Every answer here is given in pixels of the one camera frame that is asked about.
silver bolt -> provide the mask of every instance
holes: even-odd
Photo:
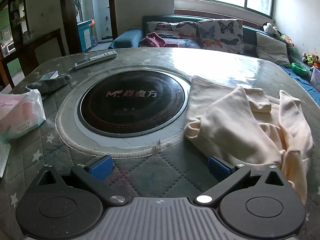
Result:
[[[208,196],[208,195],[200,195],[196,198],[196,200],[199,202],[199,203],[203,203],[203,204],[206,204],[206,203],[210,203],[212,201],[212,197]]]
[[[112,196],[110,198],[110,201],[112,203],[123,203],[125,201],[125,197],[123,196],[119,196],[119,195],[116,195],[116,196]]]

black round cooktop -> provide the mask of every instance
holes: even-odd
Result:
[[[184,111],[188,92],[173,75],[127,71],[90,87],[78,105],[89,130],[111,137],[134,137],[169,125]]]

beige garment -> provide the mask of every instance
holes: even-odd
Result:
[[[279,94],[276,99],[260,88],[235,88],[194,77],[184,132],[207,157],[254,170],[277,165],[305,204],[311,130],[300,100],[283,90]]]

window frame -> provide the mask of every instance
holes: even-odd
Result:
[[[239,5],[235,5],[235,4],[232,4],[232,3],[227,3],[227,2],[222,2],[222,1],[217,1],[217,0],[203,0],[203,1],[209,1],[209,2],[215,2],[215,3],[220,3],[220,4],[224,4],[224,5],[229,5],[229,6],[233,6],[233,7],[236,7],[236,8],[240,8],[240,9],[244,9],[244,10],[247,10],[247,11],[250,11],[250,12],[253,12],[253,13],[256,13],[256,14],[259,14],[259,15],[262,15],[266,18],[269,18],[269,19],[272,19],[273,18],[273,10],[274,10],[274,0],[271,0],[271,10],[270,10],[270,15],[268,14],[264,14],[262,12],[259,12],[259,11],[256,11],[256,10],[253,10],[253,9],[250,9],[247,7],[247,2],[248,0],[244,0],[244,6],[239,6]]]

stuffed animal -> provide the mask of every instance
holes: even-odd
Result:
[[[302,62],[307,63],[310,67],[315,66],[316,68],[320,68],[320,62],[318,55],[312,54],[307,55],[306,53],[302,54]]]
[[[281,32],[278,31],[278,28],[275,26],[272,26],[271,23],[268,23],[268,22],[263,24],[263,30],[265,33],[275,36],[278,39],[282,36]]]

